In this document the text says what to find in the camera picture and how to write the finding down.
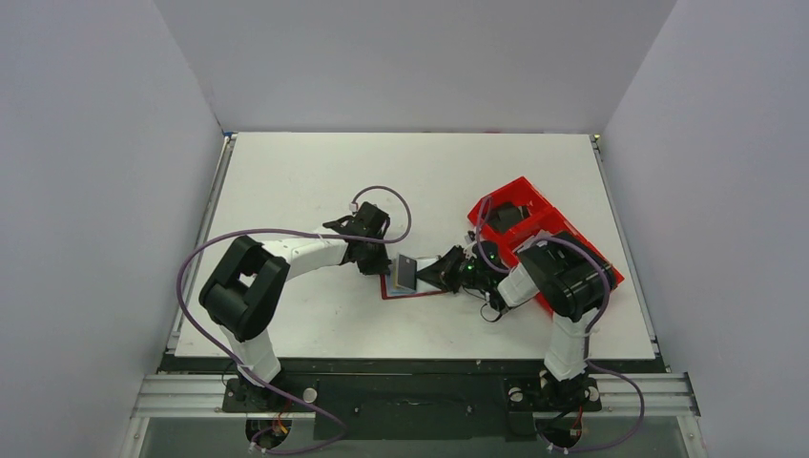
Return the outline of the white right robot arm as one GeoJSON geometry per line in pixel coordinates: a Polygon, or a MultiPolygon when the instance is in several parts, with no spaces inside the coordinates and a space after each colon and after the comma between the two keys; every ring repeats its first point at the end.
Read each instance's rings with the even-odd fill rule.
{"type": "Polygon", "coordinates": [[[491,240],[456,245],[417,270],[416,279],[447,292],[474,289],[501,314],[540,297],[552,314],[545,370],[556,382],[579,377],[588,367],[594,324],[618,284],[615,269],[568,231],[537,234],[514,255],[508,267],[491,240]]]}

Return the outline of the red leather card holder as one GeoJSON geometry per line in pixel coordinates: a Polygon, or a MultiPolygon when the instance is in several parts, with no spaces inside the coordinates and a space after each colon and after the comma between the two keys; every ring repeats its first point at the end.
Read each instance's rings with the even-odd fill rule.
{"type": "Polygon", "coordinates": [[[417,274],[435,264],[439,258],[412,258],[404,254],[397,255],[391,265],[389,274],[381,275],[381,298],[383,300],[411,299],[422,296],[442,294],[440,287],[420,280],[417,274]]]}

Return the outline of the black VIP card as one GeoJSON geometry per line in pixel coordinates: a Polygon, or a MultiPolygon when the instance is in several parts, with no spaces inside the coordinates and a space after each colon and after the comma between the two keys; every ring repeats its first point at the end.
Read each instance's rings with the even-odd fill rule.
{"type": "Polygon", "coordinates": [[[401,292],[417,291],[418,261],[409,256],[399,254],[391,271],[392,287],[401,292]]]}

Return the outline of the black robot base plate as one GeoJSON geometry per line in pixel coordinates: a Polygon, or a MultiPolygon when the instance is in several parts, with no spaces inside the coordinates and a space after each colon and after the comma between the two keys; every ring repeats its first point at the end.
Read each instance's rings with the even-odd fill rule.
{"type": "Polygon", "coordinates": [[[309,406],[314,437],[348,440],[450,440],[537,433],[577,438],[580,414],[602,408],[590,373],[555,382],[539,360],[287,359],[272,388],[238,375],[225,383],[222,411],[245,413],[250,428],[275,439],[309,406]]]}

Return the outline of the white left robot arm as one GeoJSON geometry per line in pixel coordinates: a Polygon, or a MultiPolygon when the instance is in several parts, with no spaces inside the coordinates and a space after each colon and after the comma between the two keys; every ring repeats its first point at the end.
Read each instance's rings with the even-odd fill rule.
{"type": "Polygon", "coordinates": [[[281,372],[268,326],[288,281],[348,263],[366,276],[389,273],[383,243],[389,223],[386,212],[365,202],[355,213],[310,233],[286,231],[283,239],[266,242],[235,237],[201,288],[198,302],[224,332],[242,378],[263,386],[281,372]]]}

